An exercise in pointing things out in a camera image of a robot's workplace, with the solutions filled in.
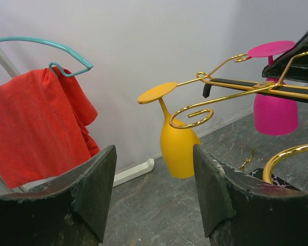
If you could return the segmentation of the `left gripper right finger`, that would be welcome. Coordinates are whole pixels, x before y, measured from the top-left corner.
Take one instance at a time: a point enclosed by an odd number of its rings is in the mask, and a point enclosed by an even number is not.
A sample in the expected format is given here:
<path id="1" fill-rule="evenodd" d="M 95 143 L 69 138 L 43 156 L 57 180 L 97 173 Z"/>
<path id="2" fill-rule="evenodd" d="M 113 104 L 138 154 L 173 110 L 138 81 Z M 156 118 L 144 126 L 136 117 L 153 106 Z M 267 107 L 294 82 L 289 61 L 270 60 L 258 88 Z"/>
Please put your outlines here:
<path id="1" fill-rule="evenodd" d="M 193 148 L 205 237 L 211 245 L 308 245 L 308 193 L 245 174 Z"/>

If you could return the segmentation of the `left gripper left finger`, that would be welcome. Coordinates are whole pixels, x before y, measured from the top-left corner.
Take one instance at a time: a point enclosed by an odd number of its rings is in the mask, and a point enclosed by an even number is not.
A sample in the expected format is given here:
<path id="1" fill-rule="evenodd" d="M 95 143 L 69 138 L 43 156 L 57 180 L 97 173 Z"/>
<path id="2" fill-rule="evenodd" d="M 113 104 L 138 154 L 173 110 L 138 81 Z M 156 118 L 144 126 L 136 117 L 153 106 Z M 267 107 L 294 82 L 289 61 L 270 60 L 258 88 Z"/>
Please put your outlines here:
<path id="1" fill-rule="evenodd" d="M 0 245 L 101 244 L 116 162 L 110 145 L 25 193 L 0 195 Z"/>

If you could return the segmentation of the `gold wine glass rack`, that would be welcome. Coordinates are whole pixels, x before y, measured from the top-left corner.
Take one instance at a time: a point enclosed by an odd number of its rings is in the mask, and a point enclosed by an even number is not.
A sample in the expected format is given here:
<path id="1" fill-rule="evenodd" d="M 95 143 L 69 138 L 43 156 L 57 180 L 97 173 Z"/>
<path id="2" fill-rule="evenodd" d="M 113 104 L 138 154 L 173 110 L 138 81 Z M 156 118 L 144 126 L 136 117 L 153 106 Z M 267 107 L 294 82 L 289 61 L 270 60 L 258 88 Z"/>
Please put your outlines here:
<path id="1" fill-rule="evenodd" d="M 271 157 L 265 166 L 251 170 L 251 174 L 283 188 L 308 191 L 308 88 L 286 85 L 284 76 L 269 78 L 264 83 L 258 83 L 213 78 L 209 73 L 199 72 L 197 80 L 205 82 L 206 89 L 210 89 L 211 86 L 221 86 L 238 90 L 237 94 L 226 96 L 225 100 L 262 94 L 296 101 L 298 128 L 290 134 L 276 136 L 280 138 L 279 145 L 286 146 L 286 149 Z M 169 120 L 169 124 L 176 129 L 193 130 L 194 127 L 203 124 L 200 120 L 185 125 L 177 116 L 177 113 L 171 114 Z"/>

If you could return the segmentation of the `magenta goblet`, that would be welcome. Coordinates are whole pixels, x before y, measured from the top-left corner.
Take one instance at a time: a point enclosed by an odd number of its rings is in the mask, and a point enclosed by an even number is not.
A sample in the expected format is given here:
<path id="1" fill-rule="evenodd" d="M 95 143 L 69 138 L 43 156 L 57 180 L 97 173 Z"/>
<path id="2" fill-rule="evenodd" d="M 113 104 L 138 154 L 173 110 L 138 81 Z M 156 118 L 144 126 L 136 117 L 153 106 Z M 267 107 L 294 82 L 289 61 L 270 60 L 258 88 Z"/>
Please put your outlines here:
<path id="1" fill-rule="evenodd" d="M 294 41 L 280 40 L 256 46 L 248 51 L 253 58 L 267 57 L 273 64 L 273 56 L 284 53 L 295 46 Z M 256 94 L 254 100 L 254 125 L 265 135 L 281 136 L 298 128 L 298 105 L 296 101 L 268 95 Z"/>

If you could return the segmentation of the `orange goblet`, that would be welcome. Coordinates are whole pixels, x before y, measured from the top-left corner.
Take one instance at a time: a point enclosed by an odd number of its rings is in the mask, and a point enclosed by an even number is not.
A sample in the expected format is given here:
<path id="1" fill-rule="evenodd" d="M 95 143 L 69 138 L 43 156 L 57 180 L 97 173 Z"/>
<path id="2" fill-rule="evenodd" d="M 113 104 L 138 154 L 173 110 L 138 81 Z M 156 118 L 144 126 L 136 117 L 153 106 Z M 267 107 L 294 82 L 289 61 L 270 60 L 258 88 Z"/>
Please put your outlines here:
<path id="1" fill-rule="evenodd" d="M 160 103 L 164 114 L 164 124 L 160 135 L 160 148 L 170 175 L 175 178 L 193 177 L 193 146 L 200 144 L 200 140 L 192 129 L 176 129 L 169 124 L 169 113 L 163 96 L 177 87 L 176 82 L 158 85 L 144 92 L 138 97 L 139 104 L 153 101 Z"/>

